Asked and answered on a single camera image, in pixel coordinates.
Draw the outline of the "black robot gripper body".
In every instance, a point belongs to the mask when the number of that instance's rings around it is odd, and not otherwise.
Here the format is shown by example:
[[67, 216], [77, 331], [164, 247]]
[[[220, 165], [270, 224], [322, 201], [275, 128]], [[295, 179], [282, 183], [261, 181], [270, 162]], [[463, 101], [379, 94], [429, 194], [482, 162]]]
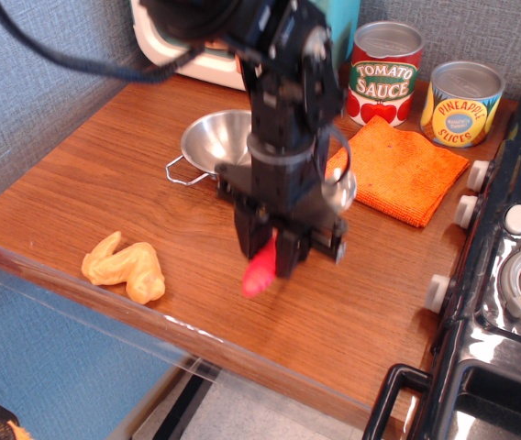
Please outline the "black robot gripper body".
[[290, 229], [310, 236], [310, 250], [339, 262], [345, 254], [347, 222], [327, 207], [326, 182], [330, 135], [303, 137], [293, 150], [274, 150], [257, 136], [247, 139], [250, 166], [219, 164], [218, 196], [269, 216], [273, 232]]

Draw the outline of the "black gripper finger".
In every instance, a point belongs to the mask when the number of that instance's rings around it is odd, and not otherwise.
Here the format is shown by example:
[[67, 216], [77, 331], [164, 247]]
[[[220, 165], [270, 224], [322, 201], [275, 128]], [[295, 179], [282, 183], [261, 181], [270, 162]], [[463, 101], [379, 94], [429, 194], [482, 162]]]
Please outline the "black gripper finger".
[[289, 279], [310, 249], [310, 236], [290, 229], [280, 229], [276, 237], [275, 270], [278, 278]]
[[241, 252], [247, 259], [254, 258], [272, 238], [269, 216], [241, 203], [235, 204], [234, 223]]

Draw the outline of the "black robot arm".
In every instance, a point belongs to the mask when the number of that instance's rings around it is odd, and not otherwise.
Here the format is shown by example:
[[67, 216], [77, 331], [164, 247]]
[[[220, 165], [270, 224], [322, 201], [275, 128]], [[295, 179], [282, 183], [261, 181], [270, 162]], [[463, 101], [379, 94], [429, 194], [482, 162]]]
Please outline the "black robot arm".
[[311, 249], [342, 255], [347, 224], [323, 193], [329, 143], [345, 92], [325, 15], [308, 1], [148, 1], [163, 33], [201, 49], [234, 52], [251, 107], [251, 163], [216, 166], [218, 194], [234, 205], [242, 253], [276, 242], [276, 274], [289, 277]]

